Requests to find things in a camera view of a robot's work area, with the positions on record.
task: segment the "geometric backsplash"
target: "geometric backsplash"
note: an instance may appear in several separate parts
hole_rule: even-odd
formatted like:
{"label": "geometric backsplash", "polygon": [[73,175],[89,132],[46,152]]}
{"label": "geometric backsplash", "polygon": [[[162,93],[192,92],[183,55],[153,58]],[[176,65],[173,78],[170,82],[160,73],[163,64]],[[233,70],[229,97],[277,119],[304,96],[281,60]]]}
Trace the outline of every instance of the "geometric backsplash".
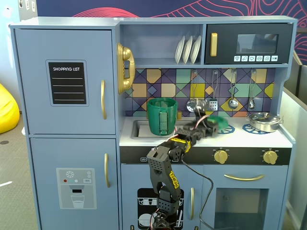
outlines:
{"label": "geometric backsplash", "polygon": [[213,89],[216,87],[215,98],[218,100],[218,111],[208,111],[206,114],[219,116],[245,117],[253,112],[269,112],[274,88],[275,69],[256,69],[257,78],[254,85],[254,75],[251,81],[255,108],[248,108],[249,82],[251,69],[236,69],[236,87],[234,97],[239,106],[232,110],[228,106],[231,97],[232,73],[231,69],[218,70],[212,84],[213,69],[137,69],[132,88],[123,93],[125,98],[126,116],[146,116],[147,102],[156,97],[169,97],[178,102],[178,110],[182,116],[194,116],[187,110],[186,104],[190,98],[213,98]]}

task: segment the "green object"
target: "green object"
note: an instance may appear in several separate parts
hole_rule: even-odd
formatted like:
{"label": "green object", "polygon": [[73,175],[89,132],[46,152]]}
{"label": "green object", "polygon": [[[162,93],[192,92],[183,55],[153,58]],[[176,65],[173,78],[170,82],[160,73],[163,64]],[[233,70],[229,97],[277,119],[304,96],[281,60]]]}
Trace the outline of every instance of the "green object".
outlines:
{"label": "green object", "polygon": [[150,131],[158,136],[170,135],[175,129],[178,102],[171,98],[154,98],[147,104]]}
{"label": "green object", "polygon": [[208,121],[212,123],[217,122],[219,124],[219,130],[223,130],[228,127],[228,121],[221,116],[211,115],[210,117],[208,117]]}

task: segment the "shopping list sign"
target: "shopping list sign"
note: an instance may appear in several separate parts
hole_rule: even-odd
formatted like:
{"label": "shopping list sign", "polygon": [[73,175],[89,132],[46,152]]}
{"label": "shopping list sign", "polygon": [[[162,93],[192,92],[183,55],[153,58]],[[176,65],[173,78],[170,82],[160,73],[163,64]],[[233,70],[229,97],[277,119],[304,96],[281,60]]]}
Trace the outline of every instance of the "shopping list sign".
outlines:
{"label": "shopping list sign", "polygon": [[83,62],[49,62],[53,104],[86,104]]}

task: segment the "microwave window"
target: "microwave window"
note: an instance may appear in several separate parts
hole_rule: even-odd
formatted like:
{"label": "microwave window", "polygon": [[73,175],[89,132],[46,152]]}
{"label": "microwave window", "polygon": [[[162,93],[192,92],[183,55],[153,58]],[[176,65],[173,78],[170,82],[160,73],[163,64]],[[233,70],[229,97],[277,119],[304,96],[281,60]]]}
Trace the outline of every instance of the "microwave window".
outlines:
{"label": "microwave window", "polygon": [[274,54],[278,34],[238,34],[237,54]]}

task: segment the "gray floor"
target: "gray floor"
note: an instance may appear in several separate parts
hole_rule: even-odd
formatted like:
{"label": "gray floor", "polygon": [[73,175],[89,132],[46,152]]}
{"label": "gray floor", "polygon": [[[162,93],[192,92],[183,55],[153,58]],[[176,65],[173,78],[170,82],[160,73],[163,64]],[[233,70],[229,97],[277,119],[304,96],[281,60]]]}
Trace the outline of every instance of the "gray floor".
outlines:
{"label": "gray floor", "polygon": [[[0,134],[0,230],[37,230],[28,153],[22,117],[18,126]],[[294,230],[291,219],[285,216],[283,230]]]}

